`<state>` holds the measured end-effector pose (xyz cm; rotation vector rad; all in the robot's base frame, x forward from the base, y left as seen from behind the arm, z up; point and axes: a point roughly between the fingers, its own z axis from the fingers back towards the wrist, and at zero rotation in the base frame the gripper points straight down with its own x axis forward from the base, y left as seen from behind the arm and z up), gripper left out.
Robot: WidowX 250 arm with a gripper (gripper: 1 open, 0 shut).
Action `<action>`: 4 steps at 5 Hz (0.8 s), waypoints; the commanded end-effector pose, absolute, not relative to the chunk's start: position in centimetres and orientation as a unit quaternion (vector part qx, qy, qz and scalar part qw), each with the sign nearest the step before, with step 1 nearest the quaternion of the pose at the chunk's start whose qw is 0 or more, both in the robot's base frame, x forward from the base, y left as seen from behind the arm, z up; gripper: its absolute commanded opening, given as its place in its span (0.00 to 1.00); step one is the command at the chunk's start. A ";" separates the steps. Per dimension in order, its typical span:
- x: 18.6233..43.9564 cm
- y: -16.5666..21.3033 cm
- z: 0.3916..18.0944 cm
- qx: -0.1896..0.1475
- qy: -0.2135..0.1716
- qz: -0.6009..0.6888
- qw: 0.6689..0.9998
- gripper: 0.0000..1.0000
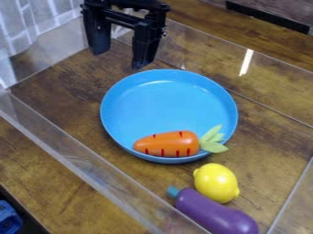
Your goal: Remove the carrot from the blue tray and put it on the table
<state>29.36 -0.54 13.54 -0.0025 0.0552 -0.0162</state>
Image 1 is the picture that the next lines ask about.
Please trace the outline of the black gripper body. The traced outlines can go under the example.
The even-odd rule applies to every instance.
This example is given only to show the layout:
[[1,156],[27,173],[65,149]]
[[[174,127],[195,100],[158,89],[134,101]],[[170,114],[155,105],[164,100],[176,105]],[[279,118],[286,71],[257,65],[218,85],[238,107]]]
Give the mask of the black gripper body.
[[[134,29],[140,23],[164,28],[170,6],[160,0],[83,0],[81,14],[96,24],[115,24]],[[147,14],[143,18],[123,13],[124,9]]]

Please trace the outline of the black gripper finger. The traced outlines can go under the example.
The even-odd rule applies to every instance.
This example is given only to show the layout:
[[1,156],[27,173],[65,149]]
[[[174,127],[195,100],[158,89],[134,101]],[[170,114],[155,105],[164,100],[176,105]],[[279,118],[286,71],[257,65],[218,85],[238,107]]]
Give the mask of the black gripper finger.
[[166,24],[138,21],[134,27],[132,37],[132,68],[144,68],[155,59]]
[[100,55],[109,50],[111,24],[96,13],[83,13],[83,23],[88,46],[93,55]]

